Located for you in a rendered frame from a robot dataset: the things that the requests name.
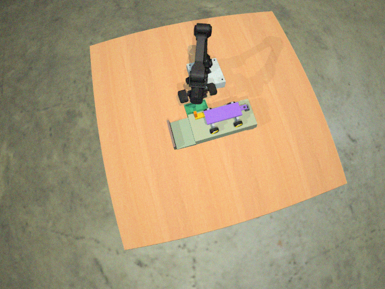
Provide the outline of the green tray floor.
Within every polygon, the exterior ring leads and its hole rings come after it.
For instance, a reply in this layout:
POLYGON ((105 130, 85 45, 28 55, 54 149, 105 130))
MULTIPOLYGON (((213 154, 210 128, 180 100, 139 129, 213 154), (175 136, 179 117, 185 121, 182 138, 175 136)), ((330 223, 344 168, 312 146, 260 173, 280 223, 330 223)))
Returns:
POLYGON ((202 104, 198 104, 198 105, 192 104, 192 105, 186 106, 185 108, 186 108, 188 114, 192 114, 192 113, 194 113, 194 111, 199 112, 199 111, 204 111, 205 109, 207 109, 205 101, 203 101, 202 104))

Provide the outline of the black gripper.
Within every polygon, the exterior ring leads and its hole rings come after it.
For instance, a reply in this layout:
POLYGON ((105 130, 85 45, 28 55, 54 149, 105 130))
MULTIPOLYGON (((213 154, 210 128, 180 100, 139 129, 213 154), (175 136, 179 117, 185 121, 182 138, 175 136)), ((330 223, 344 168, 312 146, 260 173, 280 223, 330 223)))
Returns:
MULTIPOLYGON (((206 89, 203 88, 204 89, 203 98, 208 97, 207 96, 207 92, 208 91, 209 91, 209 95, 210 96, 213 96, 213 95, 217 94, 217 89, 216 89, 216 86, 215 86, 214 83, 209 83, 209 84, 206 85, 206 87, 207 87, 206 89)), ((179 97, 180 103, 188 102, 189 101, 188 96, 189 96, 189 99, 190 99, 191 90, 187 91, 187 93, 186 93, 185 89, 178 91, 178 97, 179 97)))

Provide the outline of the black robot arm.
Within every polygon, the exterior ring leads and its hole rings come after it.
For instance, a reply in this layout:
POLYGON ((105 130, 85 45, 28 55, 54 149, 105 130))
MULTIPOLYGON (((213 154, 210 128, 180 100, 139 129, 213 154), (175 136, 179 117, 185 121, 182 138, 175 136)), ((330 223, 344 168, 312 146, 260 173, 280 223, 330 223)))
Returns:
POLYGON ((190 103, 202 104, 204 89, 208 84, 208 74, 211 73, 212 59, 207 54, 208 38, 212 34, 211 24, 197 23, 194 27, 194 35, 196 36, 196 58, 189 77, 185 78, 185 82, 191 89, 190 103))

